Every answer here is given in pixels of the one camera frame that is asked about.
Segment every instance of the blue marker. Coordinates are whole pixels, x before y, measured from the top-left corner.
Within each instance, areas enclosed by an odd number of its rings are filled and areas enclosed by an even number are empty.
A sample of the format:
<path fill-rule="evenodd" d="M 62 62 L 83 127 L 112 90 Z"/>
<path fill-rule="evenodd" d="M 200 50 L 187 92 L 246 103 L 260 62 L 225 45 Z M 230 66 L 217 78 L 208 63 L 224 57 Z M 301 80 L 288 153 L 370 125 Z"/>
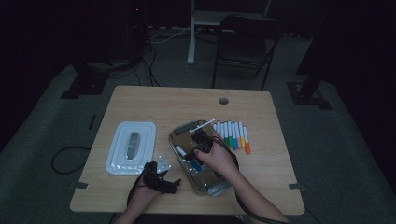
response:
<path fill-rule="evenodd" d="M 184 156 L 187 155 L 187 153 L 181 149 L 180 146 L 175 146 L 175 149 L 177 150 L 178 154 L 180 154 L 180 156 L 182 156 L 184 158 Z M 201 166 L 199 164 L 197 164 L 195 161 L 189 161 L 189 164 L 195 168 L 195 170 L 197 171 L 201 171 Z"/>

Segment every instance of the table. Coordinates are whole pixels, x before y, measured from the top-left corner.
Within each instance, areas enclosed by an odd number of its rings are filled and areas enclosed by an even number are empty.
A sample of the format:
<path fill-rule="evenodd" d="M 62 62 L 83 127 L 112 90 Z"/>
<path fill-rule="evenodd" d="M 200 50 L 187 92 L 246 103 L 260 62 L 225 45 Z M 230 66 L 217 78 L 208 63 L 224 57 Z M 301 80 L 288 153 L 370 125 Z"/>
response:
<path fill-rule="evenodd" d="M 204 11 L 195 10 L 195 0 L 191 0 L 191 32 L 189 54 L 187 56 L 187 63 L 194 64 L 195 62 L 195 25 L 210 25 L 219 26 L 222 19 L 231 14 L 240 14 L 249 17 L 265 17 L 272 0 L 266 0 L 261 13 L 238 13 L 238 12 L 224 12 L 224 11 Z"/>
<path fill-rule="evenodd" d="M 219 103 L 220 97 L 229 100 Z M 106 159 L 117 129 L 123 121 L 152 121 L 157 127 L 153 159 L 162 156 L 173 167 L 168 181 L 181 178 L 176 194 L 160 195 L 147 213 L 160 214 L 244 214 L 233 189 L 218 197 L 198 196 L 183 173 L 168 142 L 173 129 L 198 119 L 241 120 L 249 131 L 251 153 L 234 153 L 240 171 L 286 215 L 300 215 L 304 204 L 290 162 L 289 152 L 268 91 L 191 89 L 165 87 L 117 87 L 108 104 L 102 124 L 92 145 L 79 182 L 86 189 L 76 189 L 70 208 L 81 212 L 122 212 L 127 195 L 137 176 L 115 176 L 106 171 Z"/>

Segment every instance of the chair seat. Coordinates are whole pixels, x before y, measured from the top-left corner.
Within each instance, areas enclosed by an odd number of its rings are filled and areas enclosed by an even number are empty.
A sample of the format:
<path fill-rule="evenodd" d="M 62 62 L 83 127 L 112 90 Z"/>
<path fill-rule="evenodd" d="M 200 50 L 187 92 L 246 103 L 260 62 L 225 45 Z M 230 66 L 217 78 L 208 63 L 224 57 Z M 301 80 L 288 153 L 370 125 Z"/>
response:
<path fill-rule="evenodd" d="M 223 33 L 219 48 L 219 56 L 223 61 L 266 64 L 268 63 L 265 40 L 246 41 L 236 33 Z"/>

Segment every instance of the floor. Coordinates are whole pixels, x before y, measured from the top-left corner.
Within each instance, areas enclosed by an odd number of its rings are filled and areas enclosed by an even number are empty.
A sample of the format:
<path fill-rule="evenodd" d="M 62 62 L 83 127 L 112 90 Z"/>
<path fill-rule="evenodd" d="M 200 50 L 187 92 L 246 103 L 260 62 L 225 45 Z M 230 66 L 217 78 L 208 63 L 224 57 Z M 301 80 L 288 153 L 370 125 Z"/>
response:
<path fill-rule="evenodd" d="M 216 37 L 197 35 L 195 64 L 187 64 L 188 31 L 152 31 L 153 50 L 144 59 L 161 86 L 210 88 Z M 306 212 L 290 217 L 293 223 L 396 223 L 396 196 L 379 171 L 369 148 L 340 100 L 336 88 L 322 82 L 319 89 L 333 110 L 295 105 L 287 81 L 295 76 L 310 40 L 285 36 L 276 49 L 265 90 L 271 92 L 302 191 Z M 101 64 L 92 65 L 105 68 Z M 69 204 L 81 170 L 56 174 L 52 157 L 64 147 L 91 147 L 111 93 L 118 85 L 150 85 L 143 63 L 113 72 L 101 95 L 60 99 L 76 73 L 71 66 L 56 76 L 29 118 L 0 154 L 0 223 L 109 223 L 113 214 L 75 213 Z M 258 77 L 246 70 L 222 68 L 217 88 L 257 90 Z M 89 151 L 69 150 L 55 161 L 70 170 L 81 165 Z"/>

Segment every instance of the person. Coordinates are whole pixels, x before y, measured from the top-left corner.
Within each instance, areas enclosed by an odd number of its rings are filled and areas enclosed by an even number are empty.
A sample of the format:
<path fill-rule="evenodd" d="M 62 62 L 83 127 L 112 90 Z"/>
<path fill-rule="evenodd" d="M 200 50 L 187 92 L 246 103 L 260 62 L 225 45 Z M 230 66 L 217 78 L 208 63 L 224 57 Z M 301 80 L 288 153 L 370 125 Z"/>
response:
<path fill-rule="evenodd" d="M 261 195 L 250 182 L 239 172 L 230 153 L 222 146 L 213 142 L 209 153 L 204 153 L 197 149 L 194 150 L 197 158 L 210 166 L 214 171 L 224 176 L 233 186 L 236 195 L 243 202 L 246 208 L 260 217 L 270 218 L 272 220 L 289 223 L 288 219 L 277 209 L 270 201 Z M 140 178 L 138 186 L 143 186 L 143 178 Z M 123 213 L 116 220 L 115 224 L 131 224 L 137 219 L 139 223 L 145 223 L 145 216 L 141 214 L 155 200 L 161 193 L 148 187 L 136 188 L 131 197 L 129 205 Z M 257 219 L 252 218 L 253 223 L 263 223 Z"/>

